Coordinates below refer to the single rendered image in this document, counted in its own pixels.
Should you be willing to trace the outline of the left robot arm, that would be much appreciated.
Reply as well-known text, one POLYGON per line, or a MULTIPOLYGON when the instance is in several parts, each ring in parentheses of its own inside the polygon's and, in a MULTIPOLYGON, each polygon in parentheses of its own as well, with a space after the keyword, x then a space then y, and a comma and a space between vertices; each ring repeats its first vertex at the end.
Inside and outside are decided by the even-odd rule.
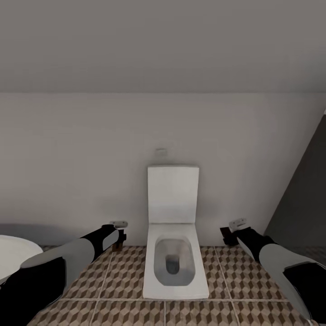
POLYGON ((117 230, 126 227, 126 221, 110 221, 85 239, 27 259, 16 273, 0 279, 0 326, 27 326, 57 303, 93 261, 126 240, 126 234, 117 230))

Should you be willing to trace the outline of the mousetrap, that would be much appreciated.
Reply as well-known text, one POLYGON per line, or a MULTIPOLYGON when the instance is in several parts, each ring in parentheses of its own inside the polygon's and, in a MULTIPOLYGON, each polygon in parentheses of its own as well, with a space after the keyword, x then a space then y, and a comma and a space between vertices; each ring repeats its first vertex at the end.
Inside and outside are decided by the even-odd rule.
POLYGON ((223 235, 223 238, 225 238, 225 235, 232 233, 230 227, 220 228, 220 231, 223 235))
MULTIPOLYGON (((120 232, 120 231, 124 231, 124 230, 118 230, 118 231, 120 232)), ((113 244, 112 246, 113 246, 112 252, 123 251, 123 243, 113 244)))

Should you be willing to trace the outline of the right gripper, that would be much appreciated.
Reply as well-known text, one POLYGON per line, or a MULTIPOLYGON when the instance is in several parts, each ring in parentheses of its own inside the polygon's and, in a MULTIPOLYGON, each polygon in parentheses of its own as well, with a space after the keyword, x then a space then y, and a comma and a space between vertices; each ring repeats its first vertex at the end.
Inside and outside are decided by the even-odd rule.
POLYGON ((236 239, 236 234, 238 231, 234 231, 228 235, 225 235, 225 238, 223 239, 225 245, 228 245, 230 247, 235 247, 236 245, 240 245, 236 239))

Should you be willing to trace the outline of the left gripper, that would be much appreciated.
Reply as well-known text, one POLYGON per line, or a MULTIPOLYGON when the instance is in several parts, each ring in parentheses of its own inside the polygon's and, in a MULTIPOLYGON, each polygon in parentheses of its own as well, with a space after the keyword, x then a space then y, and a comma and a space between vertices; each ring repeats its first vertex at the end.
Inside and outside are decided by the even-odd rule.
POLYGON ((124 234, 123 231, 119 232, 119 239, 115 244, 123 243, 123 241, 126 240, 126 234, 124 234))

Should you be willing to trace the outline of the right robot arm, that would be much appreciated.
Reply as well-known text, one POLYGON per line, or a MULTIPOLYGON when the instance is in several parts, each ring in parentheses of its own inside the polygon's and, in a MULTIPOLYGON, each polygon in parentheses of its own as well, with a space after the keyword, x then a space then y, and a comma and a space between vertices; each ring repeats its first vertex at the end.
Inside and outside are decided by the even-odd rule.
POLYGON ((326 326, 326 268, 319 262, 277 245, 268 235, 239 226, 244 218, 231 221, 225 245, 240 245, 268 272, 295 310, 307 320, 326 326))

